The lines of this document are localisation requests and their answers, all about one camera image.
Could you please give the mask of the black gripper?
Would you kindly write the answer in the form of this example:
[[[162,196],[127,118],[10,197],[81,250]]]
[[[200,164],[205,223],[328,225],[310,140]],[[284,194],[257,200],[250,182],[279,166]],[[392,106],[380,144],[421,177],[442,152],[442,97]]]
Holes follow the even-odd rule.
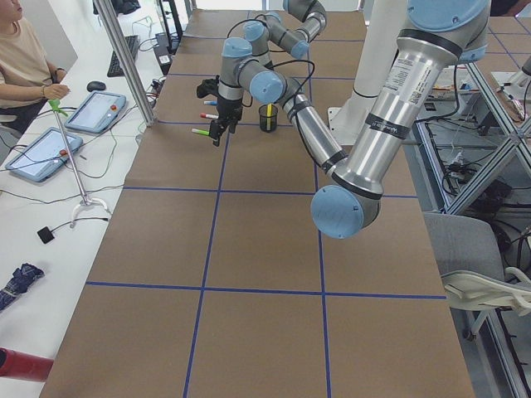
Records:
[[[212,120],[209,126],[209,137],[216,147],[220,145],[224,129],[229,128],[229,133],[236,132],[236,126],[241,120],[243,112],[242,98],[233,100],[219,97],[217,99],[217,112],[218,119]]]

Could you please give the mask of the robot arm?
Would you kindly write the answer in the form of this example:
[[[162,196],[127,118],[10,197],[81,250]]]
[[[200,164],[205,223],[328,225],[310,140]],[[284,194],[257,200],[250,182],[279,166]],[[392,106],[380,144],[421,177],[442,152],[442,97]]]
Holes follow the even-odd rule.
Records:
[[[283,8],[300,22],[294,30],[289,29],[276,12],[261,14],[245,22],[244,38],[251,43],[255,57],[269,52],[269,43],[278,46],[293,58],[304,58],[309,44],[327,26],[327,12],[320,1],[283,1]]]
[[[269,57],[276,45],[302,59],[326,28],[327,13],[318,1],[286,1],[283,7],[300,22],[297,29],[269,12],[246,22],[243,36],[225,39],[220,74],[197,87],[198,97],[217,99],[218,116],[207,134],[218,143],[235,130],[244,94],[279,105],[332,180],[314,194],[314,224],[330,237],[348,238],[377,218],[382,180],[440,73],[484,55],[490,3],[375,2],[352,96],[334,117],[338,132],[320,118],[303,85],[275,71]]]

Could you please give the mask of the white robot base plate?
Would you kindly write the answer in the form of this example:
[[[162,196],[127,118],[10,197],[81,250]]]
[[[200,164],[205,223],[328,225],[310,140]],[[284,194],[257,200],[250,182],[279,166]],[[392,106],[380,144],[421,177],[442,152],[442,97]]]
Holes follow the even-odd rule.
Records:
[[[329,129],[340,145],[354,145],[375,100],[375,97],[365,97],[354,91],[342,107],[328,108]]]

